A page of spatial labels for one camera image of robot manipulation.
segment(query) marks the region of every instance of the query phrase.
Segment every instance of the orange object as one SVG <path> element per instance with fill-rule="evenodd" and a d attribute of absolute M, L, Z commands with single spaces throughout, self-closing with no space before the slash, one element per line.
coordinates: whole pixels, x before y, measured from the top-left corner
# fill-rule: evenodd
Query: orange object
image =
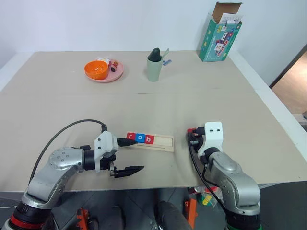
<path fill-rule="evenodd" d="M 197 217 L 196 200 L 190 199 L 189 201 L 186 201 L 185 207 L 186 207 L 186 214 L 187 214 L 186 218 L 188 220 L 188 223 L 191 226 L 191 228 L 194 229 L 195 218 Z"/>
<path fill-rule="evenodd" d="M 95 80 L 103 80 L 108 74 L 108 64 L 104 61 L 91 61 L 84 67 L 86 75 Z"/>
<path fill-rule="evenodd" d="M 84 208 L 78 209 L 77 211 L 78 223 L 76 226 L 80 230 L 89 230 L 88 225 L 87 225 L 88 217 L 89 217 L 89 213 L 87 209 L 84 209 Z"/>

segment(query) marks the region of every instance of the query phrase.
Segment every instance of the beige tabletop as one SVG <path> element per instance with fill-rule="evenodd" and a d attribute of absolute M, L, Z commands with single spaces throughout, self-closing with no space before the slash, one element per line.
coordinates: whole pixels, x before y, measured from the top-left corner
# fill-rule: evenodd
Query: beige tabletop
<path fill-rule="evenodd" d="M 223 150 L 257 183 L 307 180 L 307 163 L 244 76 L 227 58 L 203 63 L 195 51 L 170 52 L 160 80 L 146 78 L 149 52 L 39 52 L 0 92 L 0 191 L 23 191 L 49 139 L 79 119 L 98 119 L 118 138 L 127 131 L 171 135 L 175 152 L 119 148 L 115 165 L 144 165 L 114 179 L 107 171 L 83 172 L 67 190 L 132 189 L 200 184 L 187 141 L 188 128 L 223 123 Z M 109 56 L 123 63 L 115 82 L 86 78 L 84 65 Z M 39 165 L 62 146 L 90 144 L 100 126 L 84 123 L 65 131 Z"/>

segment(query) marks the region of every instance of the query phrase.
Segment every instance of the green box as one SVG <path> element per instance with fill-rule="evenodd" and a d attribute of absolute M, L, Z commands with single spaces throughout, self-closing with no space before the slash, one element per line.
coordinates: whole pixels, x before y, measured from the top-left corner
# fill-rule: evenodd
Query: green box
<path fill-rule="evenodd" d="M 201 45 L 199 57 L 203 62 L 224 61 L 241 28 L 238 24 L 217 24 L 213 18 Z"/>

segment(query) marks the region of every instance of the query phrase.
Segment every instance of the black cable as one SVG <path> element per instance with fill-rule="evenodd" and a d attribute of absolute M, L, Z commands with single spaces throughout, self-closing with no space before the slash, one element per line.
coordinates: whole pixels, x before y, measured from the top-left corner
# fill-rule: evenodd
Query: black cable
<path fill-rule="evenodd" d="M 106 126 L 104 123 L 102 123 L 101 121 L 93 120 L 93 119 L 79 120 L 79 121 L 75 121 L 75 122 L 73 122 L 73 123 L 71 123 L 71 124 L 65 126 L 63 129 L 61 129 L 59 132 L 57 132 L 57 134 L 54 135 L 54 136 L 50 139 L 50 141 L 46 144 L 46 146 L 43 148 L 42 152 L 41 152 L 40 155 L 38 156 L 38 158 L 37 158 L 37 160 L 36 160 L 36 163 L 35 163 L 35 165 L 34 165 L 34 168 L 33 168 L 33 170 L 32 170 L 31 176 L 30 176 L 29 184 L 30 184 L 31 180 L 32 180 L 33 177 L 34 177 L 34 174 L 35 174 L 35 172 L 36 172 L 36 169 L 37 169 L 37 167 L 38 167 L 38 164 L 39 164 L 39 162 L 40 162 L 40 159 L 41 159 L 42 156 L 44 155 L 44 153 L 45 153 L 45 151 L 47 150 L 47 148 L 49 147 L 49 145 L 54 141 L 54 139 L 57 138 L 58 135 L 60 135 L 63 131 L 65 131 L 65 130 L 68 129 L 69 127 L 71 127 L 71 126 L 73 126 L 73 125 L 75 125 L 75 124 L 78 124 L 78 123 L 81 123 L 81 122 L 87 122 L 87 121 L 99 123 L 99 124 L 101 124 L 101 132 L 107 131 L 107 126 Z"/>
<path fill-rule="evenodd" d="M 224 204 L 223 204 L 222 201 L 217 197 L 217 195 L 215 194 L 215 192 L 212 191 L 212 189 L 210 188 L 210 186 L 208 185 L 208 183 L 207 183 L 206 180 L 205 180 L 205 177 L 204 177 L 204 176 L 205 176 L 205 172 L 206 172 L 206 166 L 205 166 L 205 168 L 203 169 L 202 174 L 201 174 L 201 172 L 200 172 L 200 170 L 199 170 L 199 168 L 198 168 L 198 166 L 197 166 L 197 164 L 196 164 L 196 162 L 195 162 L 195 158 L 194 158 L 194 155 L 193 155 L 194 149 L 193 149 L 192 145 L 191 145 L 190 142 L 189 142 L 189 135 L 191 135 L 191 134 L 188 134 L 189 153 L 190 153 L 190 156 L 191 156 L 191 158 L 192 158 L 192 162 L 193 162 L 193 165 L 194 165 L 194 167 L 195 167 L 195 169 L 196 169 L 196 172 L 197 172 L 198 176 L 200 177 L 201 181 L 205 184 L 205 186 L 208 188 L 208 190 L 209 190 L 209 191 L 211 192 L 211 194 L 214 196 L 214 198 L 216 199 L 216 201 L 220 204 L 220 206 L 222 207 L 223 211 L 226 213 L 226 208 L 225 208 Z"/>

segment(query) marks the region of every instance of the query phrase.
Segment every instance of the grey floor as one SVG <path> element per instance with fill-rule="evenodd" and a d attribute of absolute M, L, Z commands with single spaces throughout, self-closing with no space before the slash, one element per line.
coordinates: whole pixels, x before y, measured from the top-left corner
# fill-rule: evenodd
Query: grey floor
<path fill-rule="evenodd" d="M 0 193 L 0 207 L 14 206 L 21 194 Z M 169 201 L 183 210 L 189 198 L 186 188 L 72 192 L 62 196 L 62 204 L 53 209 L 61 229 L 75 221 L 75 212 L 83 207 L 93 218 L 103 223 L 113 206 L 120 206 L 126 216 L 127 230 L 157 229 L 154 204 L 158 199 Z M 9 218 L 13 208 L 0 208 L 0 226 Z M 222 230 L 224 214 L 220 207 L 197 206 L 195 230 Z M 307 182 L 278 184 L 261 189 L 261 221 L 264 230 L 307 230 Z"/>

